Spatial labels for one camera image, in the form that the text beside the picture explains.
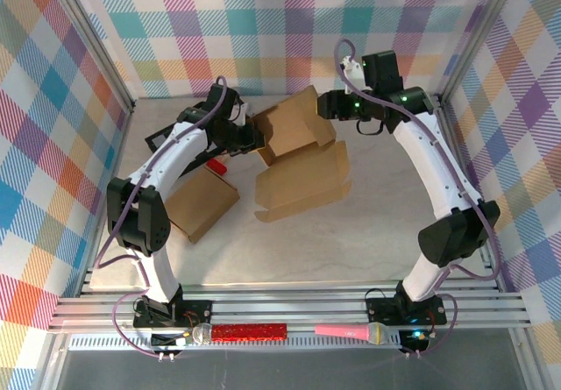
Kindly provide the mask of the small brown cardboard box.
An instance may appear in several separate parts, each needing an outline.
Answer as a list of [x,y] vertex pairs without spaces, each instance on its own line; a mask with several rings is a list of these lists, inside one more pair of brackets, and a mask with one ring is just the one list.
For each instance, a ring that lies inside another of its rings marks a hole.
[[196,244],[238,200],[238,190],[205,167],[168,197],[165,206],[170,221]]

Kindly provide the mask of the large brown cardboard box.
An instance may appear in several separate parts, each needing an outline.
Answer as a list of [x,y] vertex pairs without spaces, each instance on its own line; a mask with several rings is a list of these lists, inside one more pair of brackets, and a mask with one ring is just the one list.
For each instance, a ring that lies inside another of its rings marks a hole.
[[344,199],[352,181],[346,143],[317,114],[316,89],[301,92],[252,117],[265,138],[258,150],[266,170],[256,177],[254,213],[271,223]]

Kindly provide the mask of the black and grey chessboard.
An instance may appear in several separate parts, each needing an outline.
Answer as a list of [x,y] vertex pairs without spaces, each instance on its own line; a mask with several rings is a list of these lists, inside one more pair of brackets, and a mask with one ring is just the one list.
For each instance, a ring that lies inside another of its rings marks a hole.
[[[145,138],[145,142],[152,153],[155,153],[165,142],[165,140],[170,136],[173,131],[174,126],[180,122],[185,121],[187,118],[193,118],[195,121],[202,119],[213,109],[213,105],[206,102],[199,102],[195,105],[189,106],[182,110],[177,116],[174,123],[156,131],[155,133],[149,135]],[[212,159],[212,155],[208,151],[199,153],[195,160],[189,163],[180,176],[186,175],[194,171],[200,166],[207,164]]]

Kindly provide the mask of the red glitter microphone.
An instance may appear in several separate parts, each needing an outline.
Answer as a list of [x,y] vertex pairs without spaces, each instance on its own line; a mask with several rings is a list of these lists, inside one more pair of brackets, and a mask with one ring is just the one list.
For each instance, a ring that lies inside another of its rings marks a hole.
[[190,332],[199,345],[211,343],[253,343],[284,341],[288,337],[285,323],[240,323],[197,325]]

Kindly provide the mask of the small black controller board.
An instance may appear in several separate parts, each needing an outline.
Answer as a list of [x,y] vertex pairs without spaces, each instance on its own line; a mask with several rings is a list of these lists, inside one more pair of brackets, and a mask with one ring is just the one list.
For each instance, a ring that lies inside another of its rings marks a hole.
[[433,330],[400,330],[400,351],[405,354],[426,351],[430,346],[432,334]]
[[180,334],[165,335],[165,334],[152,334],[150,337],[150,345],[152,347],[160,346],[184,346],[191,338],[189,331],[184,331]]

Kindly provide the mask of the pink microphone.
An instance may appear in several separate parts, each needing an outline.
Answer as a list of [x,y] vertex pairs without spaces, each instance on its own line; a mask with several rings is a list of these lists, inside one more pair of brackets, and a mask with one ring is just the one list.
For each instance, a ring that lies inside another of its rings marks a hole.
[[389,328],[382,323],[318,324],[315,333],[320,336],[353,338],[374,345],[393,342]]

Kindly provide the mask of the aluminium frame post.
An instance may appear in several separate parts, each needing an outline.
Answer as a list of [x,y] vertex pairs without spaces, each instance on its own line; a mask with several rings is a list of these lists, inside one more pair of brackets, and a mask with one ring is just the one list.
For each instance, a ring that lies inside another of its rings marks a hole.
[[71,23],[83,40],[87,49],[93,54],[94,61],[105,75],[111,90],[116,94],[118,101],[126,108],[129,114],[134,112],[135,99],[125,86],[117,67],[114,65],[110,54],[97,34],[88,13],[80,0],[59,0],[61,6],[68,14]]
[[436,97],[441,105],[448,103],[458,89],[506,1],[479,0],[474,6],[436,89]]

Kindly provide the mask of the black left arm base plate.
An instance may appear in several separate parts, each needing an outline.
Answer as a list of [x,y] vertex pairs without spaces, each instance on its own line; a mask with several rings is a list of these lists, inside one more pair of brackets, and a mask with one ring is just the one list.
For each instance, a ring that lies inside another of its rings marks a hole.
[[133,303],[135,328],[188,328],[210,323],[212,301],[175,300],[160,303],[148,298],[138,298]]

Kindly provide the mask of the aluminium frame rail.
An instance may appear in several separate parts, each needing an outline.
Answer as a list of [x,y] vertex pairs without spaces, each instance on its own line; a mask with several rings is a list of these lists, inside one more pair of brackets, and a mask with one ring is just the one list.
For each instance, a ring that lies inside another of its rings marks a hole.
[[[285,323],[307,332],[319,323],[362,323],[367,296],[391,296],[393,281],[271,282],[184,286],[187,300],[212,301],[213,323]],[[500,290],[492,281],[447,280],[441,292],[448,316],[456,314],[460,329],[509,329],[529,326],[529,313],[518,293]],[[49,325],[53,333],[97,333],[113,329],[116,319],[132,329],[132,301],[119,303],[116,291],[85,287],[76,298],[59,300]]]

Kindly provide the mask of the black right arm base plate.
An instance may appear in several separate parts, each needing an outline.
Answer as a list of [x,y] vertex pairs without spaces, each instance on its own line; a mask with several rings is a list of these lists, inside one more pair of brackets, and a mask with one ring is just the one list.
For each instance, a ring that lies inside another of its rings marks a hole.
[[370,323],[387,326],[437,326],[447,323],[444,303],[438,296],[413,302],[403,292],[398,292],[394,297],[366,298],[365,303]]

